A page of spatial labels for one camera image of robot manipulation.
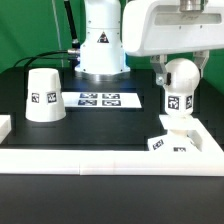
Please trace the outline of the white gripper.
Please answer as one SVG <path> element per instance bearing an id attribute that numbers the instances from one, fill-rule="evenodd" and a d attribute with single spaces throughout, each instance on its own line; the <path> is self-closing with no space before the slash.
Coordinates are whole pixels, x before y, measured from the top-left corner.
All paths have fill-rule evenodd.
<path id="1" fill-rule="evenodd" d="M 122 41 L 128 55 L 151 56 L 157 85 L 167 82 L 163 54 L 194 52 L 203 77 L 209 50 L 224 48 L 224 0 L 209 0 L 202 12 L 181 12 L 180 0 L 130 1 L 123 12 Z"/>

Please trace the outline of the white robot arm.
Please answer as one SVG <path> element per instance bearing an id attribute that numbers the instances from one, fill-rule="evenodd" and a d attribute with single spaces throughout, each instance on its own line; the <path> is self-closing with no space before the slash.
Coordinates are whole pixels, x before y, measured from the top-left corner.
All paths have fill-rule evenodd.
<path id="1" fill-rule="evenodd" d="M 194 54 L 198 68 L 209 52 L 224 49 L 224 0 L 84 0 L 86 39 L 78 72 L 108 80 L 127 72 L 125 57 L 151 58 L 159 85 L 171 82 L 165 68 L 172 54 Z"/>

